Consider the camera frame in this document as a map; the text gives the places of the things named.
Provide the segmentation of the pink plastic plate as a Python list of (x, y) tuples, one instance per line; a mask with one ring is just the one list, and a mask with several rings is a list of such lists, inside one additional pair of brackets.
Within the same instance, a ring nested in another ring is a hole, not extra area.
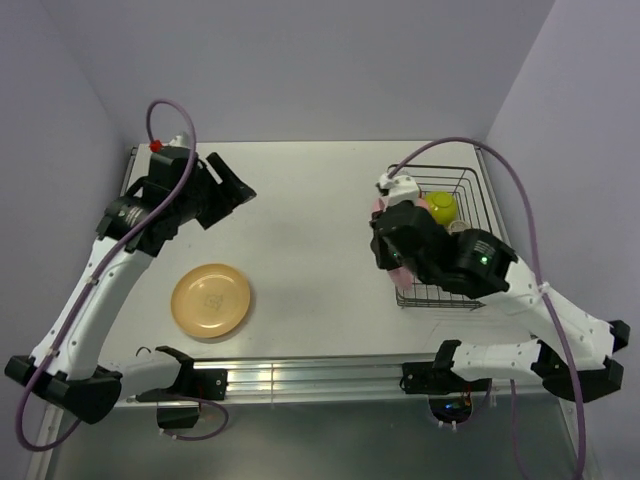
[(406, 290), (413, 284), (413, 273), (404, 266), (403, 240), (406, 230), (408, 206), (401, 204), (387, 209), (382, 198), (374, 201), (369, 226), (373, 237), (370, 249), (376, 267), (385, 271), (398, 290)]

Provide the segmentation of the lime green bowl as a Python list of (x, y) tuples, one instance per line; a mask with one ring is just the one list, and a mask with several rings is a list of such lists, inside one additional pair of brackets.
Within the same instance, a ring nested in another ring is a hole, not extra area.
[(457, 218), (458, 205), (452, 194), (433, 191), (427, 193), (424, 200), (438, 224), (447, 227)]

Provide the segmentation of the small grey speckled dish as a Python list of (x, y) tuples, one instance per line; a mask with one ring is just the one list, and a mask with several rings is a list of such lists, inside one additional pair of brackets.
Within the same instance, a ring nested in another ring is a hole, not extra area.
[(454, 220), (447, 227), (447, 230), (450, 234), (461, 233), (468, 229), (470, 229), (470, 225), (463, 220)]

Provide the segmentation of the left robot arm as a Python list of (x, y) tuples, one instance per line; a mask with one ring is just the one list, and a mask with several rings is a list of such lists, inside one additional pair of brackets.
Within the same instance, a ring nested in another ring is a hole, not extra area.
[(65, 309), (31, 354), (9, 359), (7, 377), (87, 424), (101, 421), (118, 401), (134, 395), (183, 399), (196, 393), (194, 359), (168, 346), (122, 366), (98, 363), (126, 298), (179, 228), (195, 220), (208, 229), (256, 196), (211, 153), (196, 160), (180, 193), (149, 221), (179, 183), (190, 158), (185, 147), (161, 148), (151, 155), (147, 174), (107, 206)]

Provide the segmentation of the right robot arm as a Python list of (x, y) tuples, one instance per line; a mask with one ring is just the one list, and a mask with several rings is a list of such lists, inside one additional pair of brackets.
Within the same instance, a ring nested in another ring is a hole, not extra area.
[(425, 209), (403, 201), (372, 214), (370, 243), (379, 269), (414, 278), (491, 307), (524, 327), (527, 341), (476, 345), (446, 340), (431, 361), (403, 368), (409, 393), (479, 391), (490, 380), (539, 383), (569, 401), (619, 391), (624, 368), (614, 354), (629, 326), (598, 319), (537, 280), (506, 243), (480, 229), (450, 234)]

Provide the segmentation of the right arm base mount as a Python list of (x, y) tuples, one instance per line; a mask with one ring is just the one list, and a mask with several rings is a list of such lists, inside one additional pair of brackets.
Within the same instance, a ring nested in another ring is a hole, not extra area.
[(490, 379), (467, 381), (449, 370), (436, 370), (432, 362), (403, 363), (399, 381), (400, 389), (408, 395), (487, 392), (491, 386)]

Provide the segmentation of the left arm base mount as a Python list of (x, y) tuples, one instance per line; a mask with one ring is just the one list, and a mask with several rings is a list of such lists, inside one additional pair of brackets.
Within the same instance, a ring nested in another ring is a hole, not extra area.
[[(229, 413), (220, 404), (225, 399), (228, 372), (226, 369), (196, 369), (174, 386), (154, 389), (135, 395), (137, 402), (156, 403), (156, 423), (164, 432), (177, 438), (211, 438), (228, 425)], [(207, 410), (218, 413), (217, 428), (210, 434), (187, 435), (182, 430), (192, 429), (205, 419)]]

